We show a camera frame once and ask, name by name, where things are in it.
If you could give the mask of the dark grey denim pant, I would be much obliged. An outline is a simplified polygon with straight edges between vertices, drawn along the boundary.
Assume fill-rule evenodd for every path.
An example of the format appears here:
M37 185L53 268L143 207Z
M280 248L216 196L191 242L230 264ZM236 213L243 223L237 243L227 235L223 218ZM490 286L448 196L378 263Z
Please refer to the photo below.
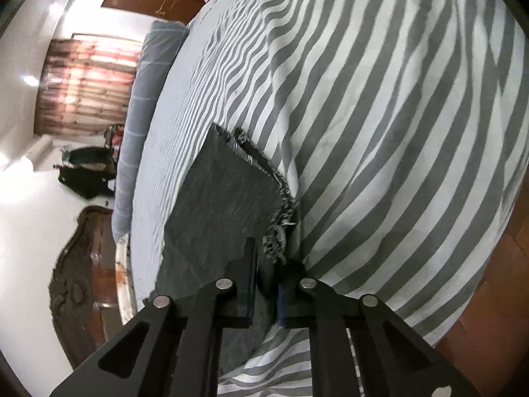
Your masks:
M276 321L278 279L286 262L295 204L284 177L240 128L212 124L186 173L164 229L154 296L192 296L220 278L244 254L257 249L253 325L223 334L220 371L242 367Z

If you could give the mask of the dark wooden headboard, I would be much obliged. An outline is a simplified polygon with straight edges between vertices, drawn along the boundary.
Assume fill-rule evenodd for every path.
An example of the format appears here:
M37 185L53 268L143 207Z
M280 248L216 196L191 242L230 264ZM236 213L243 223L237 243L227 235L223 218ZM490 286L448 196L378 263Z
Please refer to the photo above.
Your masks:
M88 206L76 224L48 285L54 330L72 368L78 368L123 327L111 210Z

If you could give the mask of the floral white orange pillow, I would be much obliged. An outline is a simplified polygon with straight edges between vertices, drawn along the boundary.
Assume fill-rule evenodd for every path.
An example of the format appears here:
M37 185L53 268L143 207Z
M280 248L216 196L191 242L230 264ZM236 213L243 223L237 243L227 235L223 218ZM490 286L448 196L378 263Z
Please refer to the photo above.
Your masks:
M118 310L122 325L126 325L138 312L132 276L128 234L124 235L117 242L115 273Z

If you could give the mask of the dark clothes on rack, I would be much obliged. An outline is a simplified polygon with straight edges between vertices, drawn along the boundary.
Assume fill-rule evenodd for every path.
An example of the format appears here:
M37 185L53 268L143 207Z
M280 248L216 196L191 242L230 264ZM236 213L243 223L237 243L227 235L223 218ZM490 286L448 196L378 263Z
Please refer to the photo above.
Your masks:
M117 177L117 164L108 147L85 146L63 149L58 170L58 181L85 200L98 196L114 197L109 187Z

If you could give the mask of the white air conditioner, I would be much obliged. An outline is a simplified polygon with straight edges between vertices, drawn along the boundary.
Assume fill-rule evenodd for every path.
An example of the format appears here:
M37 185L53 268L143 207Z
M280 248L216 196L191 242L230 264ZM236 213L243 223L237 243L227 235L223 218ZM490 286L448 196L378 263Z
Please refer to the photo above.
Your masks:
M53 144L54 139L48 134L44 134L38 140L35 140L34 144L20 158L21 167L29 172L39 168L39 164L53 149Z

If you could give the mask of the grey white striped bedsheet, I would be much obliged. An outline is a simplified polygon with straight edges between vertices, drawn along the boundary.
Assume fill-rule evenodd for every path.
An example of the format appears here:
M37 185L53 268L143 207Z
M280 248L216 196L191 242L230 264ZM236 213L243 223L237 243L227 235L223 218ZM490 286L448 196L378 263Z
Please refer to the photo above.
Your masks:
M144 143L129 234L147 297L212 124L286 179L292 252L427 343L464 312L528 166L528 38L504 0L211 0Z

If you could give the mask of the brown striped curtain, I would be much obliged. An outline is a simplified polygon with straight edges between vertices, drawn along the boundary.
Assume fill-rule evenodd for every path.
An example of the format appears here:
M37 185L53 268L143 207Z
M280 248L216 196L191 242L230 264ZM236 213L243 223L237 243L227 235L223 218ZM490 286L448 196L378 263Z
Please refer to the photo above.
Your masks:
M75 137L123 124L142 43L105 36L52 39L43 64L34 133Z

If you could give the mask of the grey blue folded blanket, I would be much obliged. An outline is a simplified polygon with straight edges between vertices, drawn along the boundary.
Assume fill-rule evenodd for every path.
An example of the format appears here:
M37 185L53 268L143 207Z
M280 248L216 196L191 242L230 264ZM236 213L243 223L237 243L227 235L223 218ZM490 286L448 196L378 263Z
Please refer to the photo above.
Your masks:
M135 184L151 119L170 68L187 36L188 28L182 22L155 21L144 39L117 161L111 219L116 241L130 231Z

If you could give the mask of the brown wooden door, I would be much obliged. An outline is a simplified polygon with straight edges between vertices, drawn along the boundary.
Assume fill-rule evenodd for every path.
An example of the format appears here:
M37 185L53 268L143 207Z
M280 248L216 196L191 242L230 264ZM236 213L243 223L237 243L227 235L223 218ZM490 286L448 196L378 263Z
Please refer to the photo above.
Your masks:
M189 23L204 6L204 0L104 0L101 6Z

